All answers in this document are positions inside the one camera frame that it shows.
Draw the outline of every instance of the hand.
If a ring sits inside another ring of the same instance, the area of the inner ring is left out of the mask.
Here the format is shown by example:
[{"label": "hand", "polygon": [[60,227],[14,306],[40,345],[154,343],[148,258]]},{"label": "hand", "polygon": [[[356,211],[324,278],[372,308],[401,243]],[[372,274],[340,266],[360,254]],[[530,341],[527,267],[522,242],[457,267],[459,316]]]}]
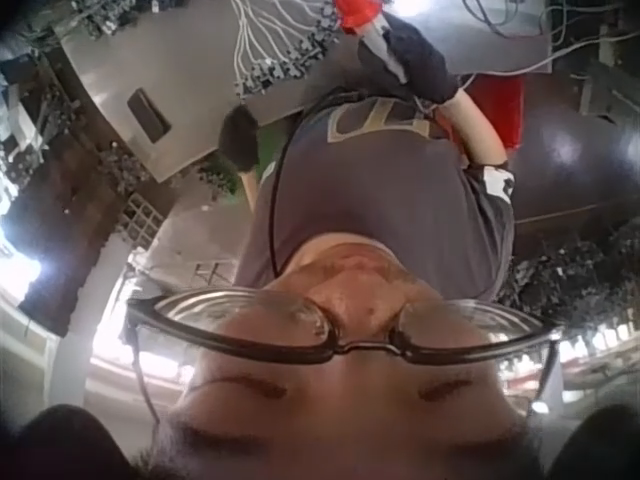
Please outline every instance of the hand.
[{"label": "hand", "polygon": [[218,149],[241,173],[258,165],[258,122],[244,105],[238,105],[224,118]]},{"label": "hand", "polygon": [[[413,25],[388,13],[384,16],[389,24],[389,31],[384,34],[389,51],[400,62],[408,79],[405,86],[395,79],[394,87],[387,88],[390,93],[396,93],[404,87],[405,94],[401,96],[405,98],[409,90],[412,95],[438,105],[451,100],[458,91],[458,81],[449,73],[442,53]],[[382,66],[387,75],[392,75],[384,68],[382,60],[375,57],[362,43],[358,47],[358,56],[363,66],[372,70],[372,73],[379,73]],[[381,81],[387,86],[390,83],[389,78]]]}]

